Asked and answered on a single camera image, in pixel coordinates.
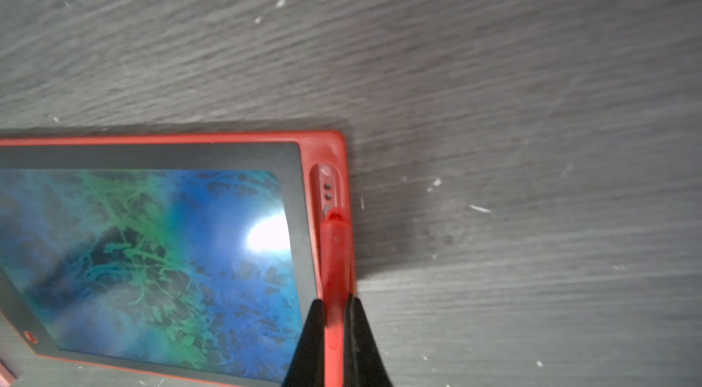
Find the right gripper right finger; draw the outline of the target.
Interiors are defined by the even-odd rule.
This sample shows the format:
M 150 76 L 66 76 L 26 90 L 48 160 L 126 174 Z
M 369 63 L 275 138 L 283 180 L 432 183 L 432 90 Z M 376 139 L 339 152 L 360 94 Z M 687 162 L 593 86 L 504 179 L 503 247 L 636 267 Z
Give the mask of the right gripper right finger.
M 347 298 L 344 319 L 344 386 L 392 387 L 361 300 Z

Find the red stylus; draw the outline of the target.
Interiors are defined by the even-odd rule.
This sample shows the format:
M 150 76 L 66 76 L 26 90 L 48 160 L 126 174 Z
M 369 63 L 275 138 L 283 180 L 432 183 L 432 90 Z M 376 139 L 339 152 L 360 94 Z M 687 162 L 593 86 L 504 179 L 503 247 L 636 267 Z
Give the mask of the red stylus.
M 320 224 L 320 271 L 325 304 L 325 386 L 344 385 L 344 328 L 347 298 L 353 292 L 352 226 L 340 208 Z

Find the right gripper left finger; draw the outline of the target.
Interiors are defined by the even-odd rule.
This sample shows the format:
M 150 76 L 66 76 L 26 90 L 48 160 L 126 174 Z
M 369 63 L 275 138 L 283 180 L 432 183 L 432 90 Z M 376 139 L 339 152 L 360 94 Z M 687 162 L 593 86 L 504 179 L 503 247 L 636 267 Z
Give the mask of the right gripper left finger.
M 282 387 L 325 386 L 325 304 L 312 302 Z

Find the pink stylus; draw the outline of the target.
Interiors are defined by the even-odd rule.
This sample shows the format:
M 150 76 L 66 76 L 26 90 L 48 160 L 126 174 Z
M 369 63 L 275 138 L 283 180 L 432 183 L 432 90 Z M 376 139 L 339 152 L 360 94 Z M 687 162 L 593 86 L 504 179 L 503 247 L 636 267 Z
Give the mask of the pink stylus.
M 7 369 L 3 361 L 0 361 L 0 387 L 11 387 L 15 381 L 14 374 Z

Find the red tablet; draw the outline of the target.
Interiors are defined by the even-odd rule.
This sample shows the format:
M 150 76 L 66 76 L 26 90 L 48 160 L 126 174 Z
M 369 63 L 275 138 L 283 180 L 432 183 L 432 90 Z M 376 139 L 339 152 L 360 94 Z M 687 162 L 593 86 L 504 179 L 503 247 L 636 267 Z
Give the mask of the red tablet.
M 46 358 L 282 386 L 332 208 L 337 131 L 3 140 L 1 313 Z

